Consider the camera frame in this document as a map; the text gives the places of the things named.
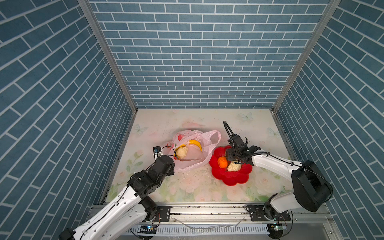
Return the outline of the left metal corner post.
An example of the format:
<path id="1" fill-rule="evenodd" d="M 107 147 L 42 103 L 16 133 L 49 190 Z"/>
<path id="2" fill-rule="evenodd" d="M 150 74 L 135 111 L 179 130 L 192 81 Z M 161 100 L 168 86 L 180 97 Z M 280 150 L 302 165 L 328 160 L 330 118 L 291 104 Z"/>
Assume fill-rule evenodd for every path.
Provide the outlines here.
<path id="1" fill-rule="evenodd" d="M 103 51 L 103 53 L 105 54 L 105 57 L 107 59 L 107 62 L 108 64 L 110 65 L 111 67 L 111 70 L 113 71 L 114 73 L 114 76 L 116 77 L 116 80 L 120 86 L 120 88 L 122 89 L 123 91 L 123 94 L 126 98 L 126 100 L 128 101 L 128 104 L 129 106 L 131 107 L 134 115 L 137 113 L 138 109 L 135 105 L 135 102 L 133 100 L 133 98 L 131 97 L 130 93 L 129 93 L 129 90 L 127 88 L 127 85 L 126 85 L 126 82 L 124 81 L 124 78 L 121 74 L 121 71 L 119 70 L 119 67 L 117 65 L 117 62 L 113 56 L 113 53 L 107 43 L 107 40 L 103 34 L 103 31 L 100 27 L 100 24 L 98 23 L 98 20 L 96 18 L 96 15 L 91 7 L 91 4 L 89 1 L 86 1 L 86 0 L 78 0 L 78 3 Z"/>

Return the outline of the beige fake fruit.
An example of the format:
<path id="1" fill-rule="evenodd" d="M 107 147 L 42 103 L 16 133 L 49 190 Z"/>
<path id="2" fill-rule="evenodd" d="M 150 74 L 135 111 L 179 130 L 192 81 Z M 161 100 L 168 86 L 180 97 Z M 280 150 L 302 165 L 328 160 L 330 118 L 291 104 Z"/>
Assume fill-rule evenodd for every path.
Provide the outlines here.
<path id="1" fill-rule="evenodd" d="M 187 156 L 187 153 L 188 153 L 188 148 L 187 147 L 180 147 L 176 150 L 176 155 L 177 155 L 177 158 L 180 159 L 180 160 L 183 160 L 186 158 Z"/>
<path id="2" fill-rule="evenodd" d="M 241 162 L 231 161 L 227 167 L 228 172 L 238 172 L 242 168 Z"/>

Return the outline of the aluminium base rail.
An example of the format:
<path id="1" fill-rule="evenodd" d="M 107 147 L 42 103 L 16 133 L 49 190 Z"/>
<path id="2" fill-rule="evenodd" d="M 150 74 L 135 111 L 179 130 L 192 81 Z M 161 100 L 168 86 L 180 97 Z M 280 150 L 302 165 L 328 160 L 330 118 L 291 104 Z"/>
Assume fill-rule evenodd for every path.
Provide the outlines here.
<path id="1" fill-rule="evenodd" d="M 96 205 L 88 221 L 106 205 Z M 143 221 L 121 236 L 135 240 L 232 236 L 240 239 L 261 235 L 267 240 L 340 240 L 341 233 L 325 206 L 315 213 L 302 208 L 286 211 L 274 221 L 265 218 L 260 203 L 235 204 L 159 204 L 169 206 L 167 222 Z"/>

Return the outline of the red flower-shaped plate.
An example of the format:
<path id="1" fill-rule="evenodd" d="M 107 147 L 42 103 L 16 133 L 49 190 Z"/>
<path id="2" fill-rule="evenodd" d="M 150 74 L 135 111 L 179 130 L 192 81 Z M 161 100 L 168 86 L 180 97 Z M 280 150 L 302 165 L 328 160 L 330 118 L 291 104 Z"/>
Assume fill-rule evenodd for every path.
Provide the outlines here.
<path id="1" fill-rule="evenodd" d="M 212 175 L 215 179 L 221 180 L 230 187 L 237 184 L 245 184 L 249 180 L 253 167 L 249 164 L 242 165 L 230 162 L 226 157 L 226 150 L 228 149 L 231 149 L 231 147 L 218 147 L 214 150 L 209 161 Z"/>

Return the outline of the yellow fake banana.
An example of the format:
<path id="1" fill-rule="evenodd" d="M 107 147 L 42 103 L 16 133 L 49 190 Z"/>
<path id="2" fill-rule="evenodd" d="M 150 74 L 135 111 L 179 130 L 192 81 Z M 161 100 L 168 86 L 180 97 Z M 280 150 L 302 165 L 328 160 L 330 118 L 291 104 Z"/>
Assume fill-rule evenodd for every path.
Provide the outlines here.
<path id="1" fill-rule="evenodd" d="M 195 146 L 195 147 L 197 147 L 201 152 L 203 151 L 203 148 L 202 148 L 202 144 L 199 142 L 199 141 L 197 141 L 197 140 L 189 140 L 186 144 L 182 144 L 182 145 L 180 145 L 180 146 L 175 146 L 176 148 L 175 148 L 175 150 L 177 151 L 178 149 L 180 149 L 180 148 L 188 148 L 188 147 L 190 147 L 190 146 Z"/>

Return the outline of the orange fake fruit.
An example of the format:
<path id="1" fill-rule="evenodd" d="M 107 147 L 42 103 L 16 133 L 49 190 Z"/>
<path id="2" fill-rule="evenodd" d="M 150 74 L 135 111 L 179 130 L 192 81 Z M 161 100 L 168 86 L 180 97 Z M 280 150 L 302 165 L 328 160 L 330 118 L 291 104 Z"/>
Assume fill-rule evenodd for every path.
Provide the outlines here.
<path id="1" fill-rule="evenodd" d="M 218 163 L 219 168 L 221 168 L 221 169 L 226 169 L 228 167 L 228 160 L 224 156 L 219 157 L 217 160 L 217 163 Z"/>

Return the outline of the pink plastic bag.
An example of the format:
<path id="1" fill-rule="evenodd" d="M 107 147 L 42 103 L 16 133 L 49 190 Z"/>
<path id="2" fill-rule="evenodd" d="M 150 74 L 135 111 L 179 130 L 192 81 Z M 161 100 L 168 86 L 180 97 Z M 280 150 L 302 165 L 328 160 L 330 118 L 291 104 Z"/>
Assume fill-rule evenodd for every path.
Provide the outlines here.
<path id="1" fill-rule="evenodd" d="M 197 140 L 202 144 L 203 151 L 197 147 L 188 147 L 188 153 L 185 159 L 177 158 L 175 146 L 186 144 L 189 140 Z M 175 163 L 175 172 L 187 172 L 206 165 L 211 159 L 214 150 L 221 141 L 219 131 L 201 132 L 198 130 L 185 130 L 176 133 L 173 139 L 167 142 L 162 149 L 165 155 L 170 156 Z"/>

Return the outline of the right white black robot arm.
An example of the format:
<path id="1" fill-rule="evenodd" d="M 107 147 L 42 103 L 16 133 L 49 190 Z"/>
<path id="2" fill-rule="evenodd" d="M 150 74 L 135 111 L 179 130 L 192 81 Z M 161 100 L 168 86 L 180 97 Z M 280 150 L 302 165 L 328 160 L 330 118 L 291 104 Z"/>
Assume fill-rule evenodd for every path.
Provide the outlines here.
<path id="1" fill-rule="evenodd" d="M 229 134 L 231 148 L 226 150 L 228 160 L 242 165 L 250 164 L 269 170 L 290 181 L 293 189 L 285 194 L 273 194 L 263 207 L 264 216 L 274 221 L 288 210 L 304 208 L 316 212 L 333 195 L 333 187 L 312 161 L 290 161 L 265 152 L 260 147 L 248 147 L 243 137 Z"/>

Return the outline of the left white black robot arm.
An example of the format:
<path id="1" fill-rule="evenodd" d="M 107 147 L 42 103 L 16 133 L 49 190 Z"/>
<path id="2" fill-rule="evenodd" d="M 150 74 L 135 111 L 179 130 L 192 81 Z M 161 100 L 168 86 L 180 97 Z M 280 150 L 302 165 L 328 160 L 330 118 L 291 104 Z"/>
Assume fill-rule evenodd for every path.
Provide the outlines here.
<path id="1" fill-rule="evenodd" d="M 147 169 L 133 174 L 117 197 L 96 215 L 74 230 L 66 228 L 59 239 L 115 240 L 134 225 L 151 222 L 157 213 L 157 205 L 150 194 L 167 176 L 174 174 L 174 167 L 171 157 L 157 157 Z"/>

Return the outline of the metal corner post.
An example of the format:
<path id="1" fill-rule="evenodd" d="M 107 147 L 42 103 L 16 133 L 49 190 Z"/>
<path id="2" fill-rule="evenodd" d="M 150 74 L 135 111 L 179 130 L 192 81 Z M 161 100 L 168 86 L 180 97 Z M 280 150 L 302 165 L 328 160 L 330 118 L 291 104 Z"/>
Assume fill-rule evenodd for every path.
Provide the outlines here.
<path id="1" fill-rule="evenodd" d="M 320 36 L 322 35 L 323 31 L 325 30 L 328 22 L 330 21 L 331 17 L 335 13 L 337 7 L 339 6 L 341 0 L 330 0 L 327 4 L 319 22 L 317 23 L 316 27 L 314 28 L 314 31 L 308 40 L 307 44 L 305 45 L 305 48 L 298 58 L 298 61 L 296 65 L 293 67 L 293 70 L 288 77 L 284 87 L 282 88 L 282 91 L 280 95 L 278 96 L 276 102 L 274 103 L 271 112 L 276 115 L 279 108 L 281 107 L 285 97 L 287 96 L 289 90 L 293 86 L 294 82 L 296 81 L 296 78 L 298 77 L 300 71 L 302 70 L 304 64 L 306 63 L 309 55 L 311 54 L 312 50 L 314 49 L 316 43 L 320 39 Z"/>
<path id="2" fill-rule="evenodd" d="M 105 54 L 105 57 L 107 59 L 107 62 L 108 64 L 110 65 L 111 67 L 111 70 L 113 71 L 114 73 L 114 76 L 116 77 L 116 80 L 120 86 L 120 88 L 122 89 L 123 91 L 123 94 L 126 98 L 126 100 L 128 101 L 128 104 L 129 106 L 131 107 L 134 115 L 137 113 L 138 109 L 135 105 L 135 102 L 133 100 L 133 98 L 131 97 L 130 93 L 129 93 L 129 90 L 127 88 L 127 85 L 126 85 L 126 82 L 124 81 L 124 78 L 121 74 L 121 71 L 119 70 L 119 67 L 117 65 L 117 62 L 113 56 L 113 53 L 107 43 L 107 40 L 103 34 L 103 31 L 100 27 L 100 24 L 98 23 L 98 20 L 96 18 L 96 15 L 91 7 L 91 4 L 89 1 L 86 1 L 86 0 L 78 0 L 78 3 L 103 51 L 103 53 Z"/>

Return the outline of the right metal corner post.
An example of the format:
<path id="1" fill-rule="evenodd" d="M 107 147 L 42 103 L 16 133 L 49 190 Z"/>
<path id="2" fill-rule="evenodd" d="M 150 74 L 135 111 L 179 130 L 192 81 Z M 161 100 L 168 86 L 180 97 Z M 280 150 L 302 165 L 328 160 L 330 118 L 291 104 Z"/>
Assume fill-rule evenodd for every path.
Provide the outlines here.
<path id="1" fill-rule="evenodd" d="M 298 58 L 298 61 L 296 65 L 293 67 L 293 70 L 288 77 L 284 87 L 282 88 L 282 91 L 280 95 L 278 96 L 276 102 L 274 103 L 271 112 L 276 115 L 279 108 L 281 107 L 285 97 L 287 96 L 289 90 L 293 86 L 294 82 L 296 81 L 296 78 L 298 77 L 300 71 L 302 70 L 304 64 L 306 63 L 309 55 L 311 54 L 312 50 L 314 49 L 316 43 L 320 39 L 320 36 L 322 35 L 323 31 L 325 30 L 328 22 L 330 21 L 331 17 L 335 13 L 337 7 L 339 6 L 341 0 L 330 0 L 327 4 L 319 22 L 317 23 L 316 27 L 314 28 L 314 31 L 308 40 L 307 44 L 305 45 L 305 48 Z"/>

